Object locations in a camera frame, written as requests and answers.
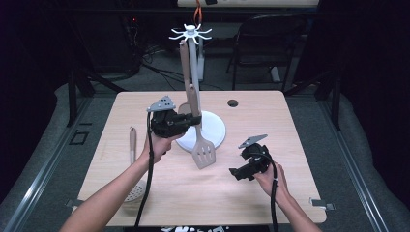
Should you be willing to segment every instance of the forearm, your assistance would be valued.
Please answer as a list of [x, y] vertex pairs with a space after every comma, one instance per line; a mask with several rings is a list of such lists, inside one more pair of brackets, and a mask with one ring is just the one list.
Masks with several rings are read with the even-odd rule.
[[291, 195], [286, 196], [285, 199], [286, 200], [282, 200], [281, 202], [277, 203], [286, 215], [286, 217], [288, 218], [295, 232], [321, 231], [319, 227], [317, 227], [317, 225], [313, 223], [313, 221], [308, 217], [308, 215], [300, 207], [298, 202]]
[[103, 230], [147, 170], [148, 160], [146, 157], [139, 157], [120, 176], [83, 202], [69, 217], [61, 231]]

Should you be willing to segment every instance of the white utensil holder base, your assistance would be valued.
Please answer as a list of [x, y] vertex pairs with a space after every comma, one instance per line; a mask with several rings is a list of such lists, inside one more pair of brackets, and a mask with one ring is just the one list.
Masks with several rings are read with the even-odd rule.
[[[223, 120], [216, 114], [201, 111], [202, 112], [202, 136], [213, 142], [215, 148], [223, 142], [226, 135], [226, 126]], [[188, 129], [184, 136], [176, 140], [178, 145], [181, 146], [187, 152], [192, 152], [193, 147], [196, 143], [196, 130], [192, 126]]]

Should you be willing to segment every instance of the kitchen utensil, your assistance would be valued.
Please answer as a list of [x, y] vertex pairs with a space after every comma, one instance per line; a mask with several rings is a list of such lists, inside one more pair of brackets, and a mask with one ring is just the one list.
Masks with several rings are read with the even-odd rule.
[[[135, 151], [136, 151], [136, 129], [131, 127], [130, 129], [130, 165], [135, 162]], [[145, 193], [146, 183], [140, 180], [135, 187], [132, 188], [131, 192], [128, 194], [125, 202], [133, 201], [136, 198], [142, 196]]]
[[182, 74], [184, 77], [185, 92], [187, 94], [187, 101], [182, 103], [178, 108], [178, 114], [188, 114], [190, 113], [190, 102], [188, 101], [189, 90], [190, 90], [190, 55], [188, 53], [187, 42], [181, 40], [180, 42], [180, 55], [181, 55], [181, 65]]
[[[196, 90], [193, 85], [190, 85], [190, 109], [192, 111], [192, 116], [199, 116], [201, 113], [198, 108], [198, 99], [196, 95]], [[201, 134], [201, 126], [195, 125], [196, 130], [196, 142], [192, 149], [192, 157], [199, 169], [214, 163], [216, 158], [215, 145], [211, 141], [205, 139]]]

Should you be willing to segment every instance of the wooden spatula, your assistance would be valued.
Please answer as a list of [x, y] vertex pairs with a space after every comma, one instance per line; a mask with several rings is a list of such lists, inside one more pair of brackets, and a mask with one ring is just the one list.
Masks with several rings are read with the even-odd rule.
[[[200, 115], [198, 108], [198, 97], [196, 95], [196, 90], [193, 85], [190, 85], [190, 109], [192, 111], [192, 116], [197, 117]], [[202, 137], [201, 126], [195, 125], [196, 129], [196, 143], [192, 149], [192, 157], [199, 169], [214, 163], [216, 158], [215, 145], [211, 141]]]
[[190, 113], [190, 102], [188, 100], [190, 90], [190, 54], [188, 53], [187, 43], [184, 40], [181, 40], [180, 42], [180, 55], [187, 101], [179, 106], [178, 114], [188, 114]]

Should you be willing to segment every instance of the wooden table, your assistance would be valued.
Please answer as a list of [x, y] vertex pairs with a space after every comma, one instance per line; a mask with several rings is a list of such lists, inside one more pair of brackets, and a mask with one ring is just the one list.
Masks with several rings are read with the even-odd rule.
[[[174, 142], [172, 150], [154, 166], [151, 191], [141, 226], [269, 224], [270, 198], [256, 181], [237, 181], [229, 168], [245, 165], [238, 146], [248, 137], [268, 134], [259, 141], [282, 164], [288, 187], [314, 222], [326, 214], [312, 207], [320, 199], [288, 106], [279, 91], [202, 91], [202, 110], [221, 117], [226, 137], [217, 148], [217, 162], [199, 170], [191, 154]], [[137, 129], [137, 151], [146, 135], [146, 108], [168, 95], [177, 105], [185, 92], [124, 92], [112, 106], [100, 143], [78, 199], [85, 200], [122, 173], [130, 164], [130, 127]], [[229, 100], [238, 106], [228, 105]], [[139, 202], [124, 203], [109, 226], [133, 226]], [[288, 223], [277, 207], [278, 223]]]

